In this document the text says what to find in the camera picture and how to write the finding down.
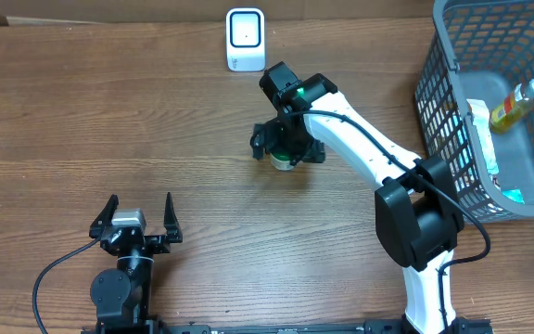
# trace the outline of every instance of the wood grain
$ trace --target wood grain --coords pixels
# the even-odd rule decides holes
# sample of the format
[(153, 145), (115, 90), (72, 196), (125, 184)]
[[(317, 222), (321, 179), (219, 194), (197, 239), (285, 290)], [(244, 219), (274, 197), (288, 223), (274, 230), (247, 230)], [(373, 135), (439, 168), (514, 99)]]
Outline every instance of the wood grain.
[[(321, 72), (369, 122), (424, 154), (412, 96), (430, 19), (269, 22), (270, 65)], [(0, 29), (0, 333), (34, 333), (48, 263), (88, 242), (116, 193), (160, 231), (167, 191), (184, 243), (158, 257), (153, 310), (171, 324), (356, 322), (398, 317), (401, 269), (379, 245), (374, 196), (334, 152), (278, 173), (250, 157), (274, 115), (259, 73), (232, 73), (220, 23)], [(457, 312), (534, 332), (534, 220), (488, 225), (489, 258), (452, 269)], [(482, 249), (473, 228), (457, 256)], [(52, 333), (95, 322), (89, 250), (39, 294)]]
[[(260, 8), (269, 20), (373, 19), (432, 16), (434, 0), (0, 0), (9, 24), (34, 19), (103, 23), (223, 22), (233, 7)], [(25, 18), (18, 21), (13, 17)]]

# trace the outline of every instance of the yellow bottle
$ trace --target yellow bottle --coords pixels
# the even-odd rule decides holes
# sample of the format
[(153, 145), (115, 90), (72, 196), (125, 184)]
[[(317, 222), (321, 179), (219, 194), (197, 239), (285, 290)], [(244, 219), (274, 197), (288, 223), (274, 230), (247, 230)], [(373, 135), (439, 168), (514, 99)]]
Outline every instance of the yellow bottle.
[(534, 79), (520, 83), (515, 90), (489, 115), (489, 128), (495, 134), (504, 134), (528, 114), (534, 106)]

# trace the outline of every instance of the black cable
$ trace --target black cable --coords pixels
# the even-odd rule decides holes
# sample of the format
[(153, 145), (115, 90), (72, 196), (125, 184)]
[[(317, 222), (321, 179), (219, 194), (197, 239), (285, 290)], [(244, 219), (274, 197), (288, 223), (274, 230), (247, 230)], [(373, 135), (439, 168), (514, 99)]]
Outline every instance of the black cable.
[(395, 158), (394, 155), (390, 154), (390, 152), (388, 152), (386, 148), (384, 148), (380, 143), (378, 143), (378, 141), (368, 131), (366, 131), (366, 129), (364, 129), (361, 125), (359, 125), (356, 121), (352, 120), (350, 117), (346, 115), (337, 114), (335, 112), (322, 111), (322, 110), (294, 111), (294, 112), (289, 112), (288, 114), (285, 114), (285, 116), (294, 117), (294, 116), (301, 116), (301, 115), (307, 115), (307, 114), (322, 115), (322, 116), (337, 118), (355, 127), (358, 131), (360, 131), (360, 133), (362, 133), (366, 138), (368, 138), (368, 140), (370, 140), (370, 142), (372, 142), (372, 144), (374, 144), (374, 146), (378, 148), (378, 150), (385, 157), (387, 157), (390, 162), (395, 164), (397, 167), (401, 168), (406, 173), (409, 173), (411, 176), (415, 177), (429, 191), (447, 200), (454, 208), (459, 210), (465, 217), (467, 217), (471, 221), (471, 223), (473, 223), (473, 225), (477, 228), (477, 230), (479, 230), (479, 233), (481, 233), (481, 236), (483, 237), (486, 243), (486, 247), (481, 253), (479, 253), (478, 255), (469, 256), (469, 257), (465, 257), (462, 259), (448, 261), (447, 263), (441, 265), (438, 270), (440, 312), (442, 313), (442, 321), (444, 323), (444, 328), (448, 332), (449, 323), (446, 318), (446, 308), (444, 305), (444, 285), (442, 284), (442, 277), (444, 276), (444, 270), (446, 270), (446, 268), (454, 264), (471, 263), (471, 262), (478, 261), (486, 257), (486, 255), (490, 253), (490, 249), (491, 249), (491, 240), (490, 240), (490, 235), (488, 235), (488, 231), (486, 231), (483, 225), (478, 221), (478, 219), (473, 214), (471, 214), (471, 212), (469, 212), (466, 208), (461, 206), (461, 204), (457, 203), (454, 199), (451, 199), (448, 195), (446, 195), (440, 189), (438, 189), (437, 187), (429, 183), (423, 176), (419, 175), (418, 173), (413, 172), (411, 169), (407, 168), (407, 166), (405, 166), (400, 161), (398, 161), (397, 158)]
[(34, 288), (32, 289), (32, 311), (34, 312), (36, 325), (38, 325), (38, 328), (41, 329), (41, 332), (43, 332), (43, 334), (48, 334), (48, 332), (45, 329), (45, 325), (43, 325), (43, 320), (41, 319), (41, 315), (38, 313), (38, 305), (36, 304), (36, 294), (38, 293), (38, 286), (41, 284), (43, 277), (45, 277), (46, 273), (48, 273), (51, 269), (53, 269), (53, 267), (56, 266), (57, 264), (62, 263), (63, 261), (69, 259), (73, 255), (77, 255), (81, 253), (82, 251), (89, 249), (90, 247), (94, 246), (98, 241), (100, 241), (100, 237), (96, 238), (94, 241), (90, 242), (89, 244), (82, 246), (79, 249), (74, 250), (71, 253), (54, 260), (41, 272), (38, 278), (36, 278), (36, 282), (34, 283)]

